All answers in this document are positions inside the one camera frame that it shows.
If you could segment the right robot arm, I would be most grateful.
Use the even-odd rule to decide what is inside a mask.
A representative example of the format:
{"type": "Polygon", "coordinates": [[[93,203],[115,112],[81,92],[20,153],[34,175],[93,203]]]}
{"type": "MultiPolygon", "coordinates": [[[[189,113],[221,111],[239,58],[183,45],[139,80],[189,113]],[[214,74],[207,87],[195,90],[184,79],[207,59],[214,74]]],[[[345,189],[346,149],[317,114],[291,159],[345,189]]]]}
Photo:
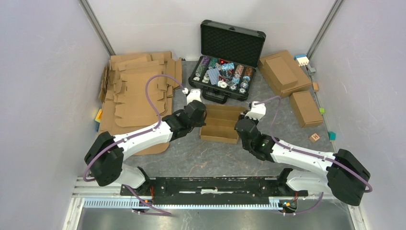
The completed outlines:
{"type": "Polygon", "coordinates": [[[359,206],[363,195],[372,191],[368,183],[371,174],[348,150],[339,149],[334,153],[295,146],[262,134],[257,123],[247,118],[237,121],[235,130],[243,149],[257,159],[289,164],[303,170],[293,170],[277,181],[277,191],[283,196],[293,191],[318,191],[330,193],[348,205],[359,206]]]}

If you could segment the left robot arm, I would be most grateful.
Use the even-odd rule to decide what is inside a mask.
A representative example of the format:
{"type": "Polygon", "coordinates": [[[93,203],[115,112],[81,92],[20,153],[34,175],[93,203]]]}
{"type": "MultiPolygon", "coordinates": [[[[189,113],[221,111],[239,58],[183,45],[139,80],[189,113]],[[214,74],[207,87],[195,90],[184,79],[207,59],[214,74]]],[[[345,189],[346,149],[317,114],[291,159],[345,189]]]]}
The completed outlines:
{"type": "Polygon", "coordinates": [[[103,187],[112,183],[130,186],[138,195],[150,190],[150,181],[141,169],[124,164],[130,156],[152,146],[182,138],[195,127],[205,125],[206,106],[194,100],[183,109],[167,115],[146,128],[121,135],[99,134],[85,155],[83,180],[103,187]]]}

